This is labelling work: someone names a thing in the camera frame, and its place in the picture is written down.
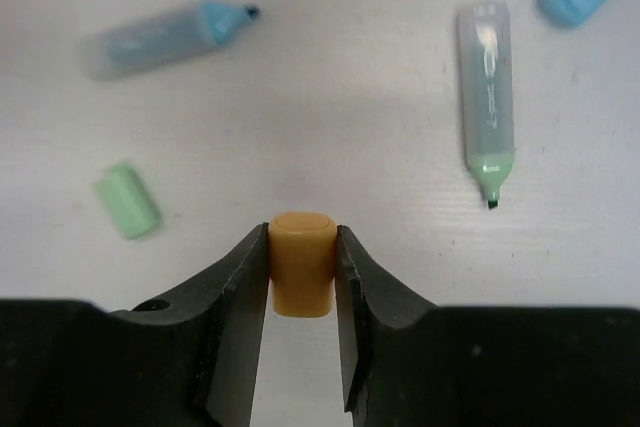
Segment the blue highlighter pen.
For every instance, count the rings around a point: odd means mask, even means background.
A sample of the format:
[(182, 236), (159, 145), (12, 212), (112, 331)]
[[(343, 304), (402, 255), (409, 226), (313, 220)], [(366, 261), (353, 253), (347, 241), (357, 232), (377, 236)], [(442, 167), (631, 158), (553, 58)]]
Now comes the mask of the blue highlighter pen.
[(78, 58), (96, 80), (125, 78), (223, 48), (260, 13), (253, 4), (201, 0), (93, 35)]

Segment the orange highlighter cap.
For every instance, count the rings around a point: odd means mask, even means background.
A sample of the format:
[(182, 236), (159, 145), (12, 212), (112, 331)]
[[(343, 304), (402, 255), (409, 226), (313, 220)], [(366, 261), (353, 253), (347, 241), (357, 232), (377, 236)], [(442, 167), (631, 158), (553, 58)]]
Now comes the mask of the orange highlighter cap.
[(337, 225), (326, 214), (287, 212), (268, 226), (274, 311), (320, 318), (333, 307)]

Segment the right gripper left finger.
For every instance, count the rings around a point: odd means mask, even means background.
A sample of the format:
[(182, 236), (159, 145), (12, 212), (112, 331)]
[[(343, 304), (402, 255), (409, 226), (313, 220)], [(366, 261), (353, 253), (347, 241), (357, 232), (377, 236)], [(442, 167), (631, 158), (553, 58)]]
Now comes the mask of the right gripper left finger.
[(268, 289), (267, 227), (131, 310), (1, 303), (5, 426), (246, 426)]

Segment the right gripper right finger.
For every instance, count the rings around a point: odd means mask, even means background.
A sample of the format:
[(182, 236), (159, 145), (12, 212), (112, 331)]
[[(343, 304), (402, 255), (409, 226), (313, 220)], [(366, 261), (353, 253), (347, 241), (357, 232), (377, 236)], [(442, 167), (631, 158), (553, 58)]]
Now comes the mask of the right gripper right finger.
[(639, 313), (438, 306), (336, 239), (344, 408), (357, 426), (635, 426)]

